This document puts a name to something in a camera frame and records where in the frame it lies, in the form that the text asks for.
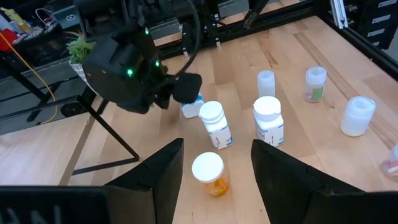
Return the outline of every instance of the pill bottle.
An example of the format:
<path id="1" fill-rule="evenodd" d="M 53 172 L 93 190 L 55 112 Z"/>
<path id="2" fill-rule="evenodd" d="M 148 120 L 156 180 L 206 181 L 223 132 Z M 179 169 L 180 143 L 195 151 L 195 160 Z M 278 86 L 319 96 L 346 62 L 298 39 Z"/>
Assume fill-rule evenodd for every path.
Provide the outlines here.
<path id="1" fill-rule="evenodd" d="M 200 108 L 205 104 L 203 97 L 199 93 L 198 98 L 193 103 L 182 103 L 182 114 L 186 118 L 194 118 L 198 116 Z"/>
<path id="2" fill-rule="evenodd" d="M 216 149 L 223 149 L 232 145 L 233 140 L 225 118 L 224 109 L 221 103 L 209 101 L 199 110 L 199 117 L 205 124 Z"/>
<path id="3" fill-rule="evenodd" d="M 322 99 L 326 74 L 326 69 L 319 66 L 307 70 L 305 76 L 305 100 L 315 103 Z"/>
<path id="4" fill-rule="evenodd" d="M 254 102 L 253 112 L 257 139 L 275 147 L 283 144 L 284 120 L 280 101 L 273 96 L 260 97 Z"/>
<path id="5" fill-rule="evenodd" d="M 261 71 L 257 76 L 257 87 L 259 89 L 259 97 L 273 96 L 275 97 L 275 74 L 271 70 Z"/>
<path id="6" fill-rule="evenodd" d="M 398 182 L 398 144 L 390 151 L 380 168 L 388 178 Z"/>
<path id="7" fill-rule="evenodd" d="M 193 161 L 192 173 L 214 197 L 224 195 L 229 189 L 228 178 L 224 174 L 224 162 L 214 152 L 200 154 Z"/>
<path id="8" fill-rule="evenodd" d="M 372 120 L 376 103 L 365 96 L 350 99 L 340 124 L 341 131 L 351 137 L 361 136 Z"/>

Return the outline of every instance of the green leaves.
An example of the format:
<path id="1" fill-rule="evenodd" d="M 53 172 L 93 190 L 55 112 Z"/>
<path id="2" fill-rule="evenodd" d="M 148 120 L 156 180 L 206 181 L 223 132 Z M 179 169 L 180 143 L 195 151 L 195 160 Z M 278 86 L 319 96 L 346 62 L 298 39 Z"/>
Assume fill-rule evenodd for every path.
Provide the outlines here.
<path id="1" fill-rule="evenodd" d="M 76 34 L 77 40 L 67 44 L 69 54 L 72 56 L 72 63 L 82 63 L 83 59 L 90 53 L 95 46 L 95 42 L 87 43 L 83 35 Z"/>

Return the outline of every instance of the wire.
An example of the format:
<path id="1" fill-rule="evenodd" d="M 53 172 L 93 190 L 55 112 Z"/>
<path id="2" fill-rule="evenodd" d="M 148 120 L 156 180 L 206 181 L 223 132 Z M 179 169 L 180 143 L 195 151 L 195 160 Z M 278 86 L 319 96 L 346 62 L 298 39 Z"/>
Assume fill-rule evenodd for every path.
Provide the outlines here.
<path id="1" fill-rule="evenodd" d="M 181 68 L 181 70 L 175 74 L 176 77 L 181 75 L 183 72 L 185 72 L 189 68 L 189 66 L 192 64 L 193 60 L 197 56 L 199 48 L 200 48 L 200 44 L 201 44 L 201 26 L 200 26 L 199 15 L 198 15 L 198 13 L 197 13 L 197 11 L 195 9 L 195 6 L 192 3 L 193 0 L 192 1 L 191 0 L 186 0 L 186 1 L 188 3 L 188 6 L 192 10 L 193 18 L 195 20 L 195 26 L 196 26 L 196 31 L 197 31 L 197 39 L 196 39 L 195 46 L 193 48 L 193 52 L 192 52 L 191 57 L 186 62 L 186 64 Z"/>
<path id="2" fill-rule="evenodd" d="M 11 48 L 11 50 L 19 57 L 19 59 L 37 76 L 37 78 L 39 78 L 39 80 L 45 85 L 45 87 L 48 89 L 49 93 L 51 94 L 51 97 L 53 99 L 53 101 L 55 101 L 55 96 L 54 93 L 51 91 L 50 87 L 47 85 L 47 83 L 43 80 L 43 78 L 19 55 L 19 53 L 15 50 L 15 48 L 10 44 L 10 42 L 8 42 L 8 40 L 5 38 L 5 36 L 3 36 L 3 34 L 0 32 L 0 36 L 1 38 L 6 42 L 6 44 L 8 45 L 8 47 Z M 58 111 L 58 107 L 55 105 L 55 112 L 54 115 L 42 122 L 41 124 L 45 124 L 50 122 L 51 120 L 54 119 L 54 117 L 57 115 L 57 111 Z"/>
<path id="3" fill-rule="evenodd" d="M 48 10 L 48 9 L 45 9 L 45 8 L 38 8 L 38 9 L 35 10 L 36 16 L 40 19 L 40 21 L 42 21 L 42 22 L 44 23 L 44 25 L 47 26 L 47 23 L 44 22 L 44 20 L 39 16 L 39 13 L 37 13 L 37 11 L 39 11 L 39 10 L 43 10 L 43 11 L 47 11 L 47 12 L 51 12 L 51 13 L 53 13 L 53 12 L 50 11 L 50 10 Z"/>

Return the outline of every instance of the white label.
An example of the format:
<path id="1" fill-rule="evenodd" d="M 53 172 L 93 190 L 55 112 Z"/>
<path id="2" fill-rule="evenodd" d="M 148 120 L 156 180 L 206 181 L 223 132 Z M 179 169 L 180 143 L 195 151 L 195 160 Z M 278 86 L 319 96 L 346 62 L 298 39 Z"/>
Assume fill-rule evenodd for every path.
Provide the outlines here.
<path id="1" fill-rule="evenodd" d="M 264 142 L 270 144 L 271 146 L 280 146 L 284 143 L 284 125 L 280 125 L 277 128 L 272 128 L 269 130 L 263 130 L 256 123 L 257 129 L 257 139 L 263 140 Z"/>
<path id="2" fill-rule="evenodd" d="M 368 33 L 368 37 L 374 36 L 374 35 L 378 35 L 378 34 L 382 34 L 384 33 L 385 29 L 379 29 L 373 32 Z"/>
<path id="3" fill-rule="evenodd" d="M 375 24 L 377 22 L 386 21 L 386 20 L 389 20 L 390 18 L 391 18 L 391 14 L 386 15 L 386 16 L 377 17 L 377 18 L 372 20 L 372 24 Z"/>
<path id="4" fill-rule="evenodd" d="M 397 0 L 388 0 L 384 2 L 380 2 L 379 7 L 389 6 L 391 4 L 397 3 Z"/>
<path id="5" fill-rule="evenodd" d="M 232 140 L 231 131 L 229 131 L 228 125 L 221 130 L 213 131 L 212 133 L 210 133 L 210 138 L 216 149 L 223 149 L 232 145 L 232 143 L 234 142 Z"/>

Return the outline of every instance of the medicine bottle label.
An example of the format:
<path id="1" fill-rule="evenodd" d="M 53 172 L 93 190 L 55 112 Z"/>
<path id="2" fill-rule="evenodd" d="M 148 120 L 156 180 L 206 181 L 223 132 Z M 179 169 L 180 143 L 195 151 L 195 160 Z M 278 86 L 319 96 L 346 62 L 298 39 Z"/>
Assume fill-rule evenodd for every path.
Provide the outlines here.
<path id="1" fill-rule="evenodd" d="M 280 146 L 284 143 L 284 125 L 277 128 L 262 130 L 256 122 L 257 139 L 263 140 L 271 146 Z"/>
<path id="2" fill-rule="evenodd" d="M 234 142 L 232 140 L 231 132 L 229 131 L 228 125 L 221 130 L 213 131 L 212 133 L 210 133 L 210 138 L 216 149 L 223 149 L 232 145 L 232 143 Z"/>

